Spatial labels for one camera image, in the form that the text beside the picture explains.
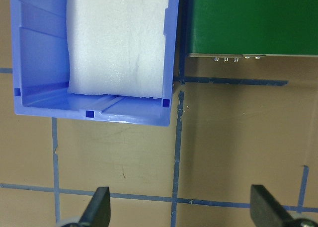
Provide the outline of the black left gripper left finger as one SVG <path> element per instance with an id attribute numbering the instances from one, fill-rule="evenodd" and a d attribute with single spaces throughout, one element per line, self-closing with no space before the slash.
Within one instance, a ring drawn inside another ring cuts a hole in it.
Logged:
<path id="1" fill-rule="evenodd" d="M 80 227 L 108 227 L 111 219 L 109 187 L 98 187 L 82 214 Z"/>

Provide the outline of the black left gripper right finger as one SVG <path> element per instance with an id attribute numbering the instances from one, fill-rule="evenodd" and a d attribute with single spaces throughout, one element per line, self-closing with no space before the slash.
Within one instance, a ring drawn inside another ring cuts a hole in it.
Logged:
<path id="1" fill-rule="evenodd" d="M 250 188 L 250 217 L 256 227 L 288 227 L 294 218 L 263 186 Z"/>

